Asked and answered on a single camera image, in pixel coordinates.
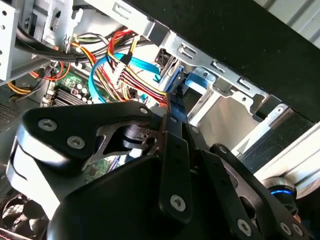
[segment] cooling fan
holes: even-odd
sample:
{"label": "cooling fan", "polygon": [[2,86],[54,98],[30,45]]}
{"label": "cooling fan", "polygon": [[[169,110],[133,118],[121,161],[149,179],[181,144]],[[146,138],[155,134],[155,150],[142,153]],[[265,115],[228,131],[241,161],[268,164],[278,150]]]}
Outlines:
{"label": "cooling fan", "polygon": [[41,239],[49,220],[38,203],[18,194],[9,200],[2,212],[5,228],[31,239]]}

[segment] black panel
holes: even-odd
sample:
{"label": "black panel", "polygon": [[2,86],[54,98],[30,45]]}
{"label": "black panel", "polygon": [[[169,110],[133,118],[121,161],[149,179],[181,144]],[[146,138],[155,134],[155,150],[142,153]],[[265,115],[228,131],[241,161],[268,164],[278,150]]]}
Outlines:
{"label": "black panel", "polygon": [[313,125],[308,119],[294,112],[254,144],[241,162],[254,174]]}
{"label": "black panel", "polygon": [[320,50],[253,0],[128,0],[314,122]]}

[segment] metal bracket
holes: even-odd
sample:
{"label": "metal bracket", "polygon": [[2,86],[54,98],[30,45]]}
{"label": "metal bracket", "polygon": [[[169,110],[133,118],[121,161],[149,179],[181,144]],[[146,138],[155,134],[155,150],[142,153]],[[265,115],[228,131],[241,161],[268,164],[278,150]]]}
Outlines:
{"label": "metal bracket", "polygon": [[75,18],[72,19],[73,5],[73,0],[51,0],[43,30],[42,39],[44,41],[62,49],[68,45],[74,28],[81,21],[83,15],[83,10],[80,9],[76,13]]}
{"label": "metal bracket", "polygon": [[0,0],[0,80],[11,75],[19,12]]}
{"label": "metal bracket", "polygon": [[233,155],[237,156],[240,153],[244,154],[251,146],[253,146],[264,134],[271,129],[271,124],[282,115],[288,106],[281,103],[263,120],[257,127],[255,127],[234,149],[231,151]]}
{"label": "metal bracket", "polygon": [[[85,1],[147,39],[156,30],[155,25],[158,24],[157,21],[146,16],[123,0]],[[168,31],[159,47],[188,65],[205,68],[211,74],[215,74],[251,98],[255,95],[261,95],[264,98],[269,96],[268,93],[248,82],[171,30]]]}

